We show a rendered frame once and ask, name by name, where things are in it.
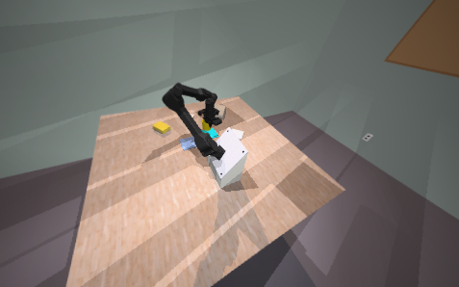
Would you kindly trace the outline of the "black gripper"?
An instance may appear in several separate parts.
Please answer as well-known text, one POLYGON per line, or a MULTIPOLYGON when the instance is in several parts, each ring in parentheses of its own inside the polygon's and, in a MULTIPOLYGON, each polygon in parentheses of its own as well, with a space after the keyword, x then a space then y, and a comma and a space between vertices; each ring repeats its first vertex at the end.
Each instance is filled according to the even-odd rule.
POLYGON ((210 127, 212 127, 212 125, 218 126, 222 123, 222 120, 220 118, 214 116, 215 110, 216 110, 215 108, 213 110, 207 110, 205 108, 205 109, 198 111, 198 114, 200 116, 202 116, 202 114, 204 115, 203 119, 206 121, 206 123, 209 123, 210 127))

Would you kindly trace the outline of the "yellow cup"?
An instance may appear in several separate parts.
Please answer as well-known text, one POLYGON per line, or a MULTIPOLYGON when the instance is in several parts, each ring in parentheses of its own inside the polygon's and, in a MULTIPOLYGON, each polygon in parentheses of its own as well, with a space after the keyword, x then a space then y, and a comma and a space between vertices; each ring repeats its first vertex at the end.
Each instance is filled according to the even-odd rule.
POLYGON ((211 130, 212 127, 209 126, 209 123, 206 123, 204 119, 202 119, 202 127, 205 131, 211 130))

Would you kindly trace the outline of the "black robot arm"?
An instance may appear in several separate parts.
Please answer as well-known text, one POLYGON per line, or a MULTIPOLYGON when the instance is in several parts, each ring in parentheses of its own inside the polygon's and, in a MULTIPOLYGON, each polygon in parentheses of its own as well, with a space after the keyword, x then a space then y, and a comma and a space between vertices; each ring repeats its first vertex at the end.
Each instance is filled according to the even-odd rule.
MULTIPOLYGON (((190 130, 191 134, 194 136, 194 143, 203 157, 211 155, 220 160, 225 153, 225 149, 223 149, 220 145, 217 146, 217 143, 208 132, 202 132, 189 111, 186 109, 182 95, 194 97, 200 102, 205 101, 205 108, 207 110, 213 110, 215 108, 217 95, 205 89, 194 89, 178 83, 166 93, 163 97, 163 101, 167 105, 168 109, 176 112, 179 118, 182 119, 184 124, 190 130)), ((219 110, 216 109, 214 111, 214 115, 218 116, 218 114, 219 110)))

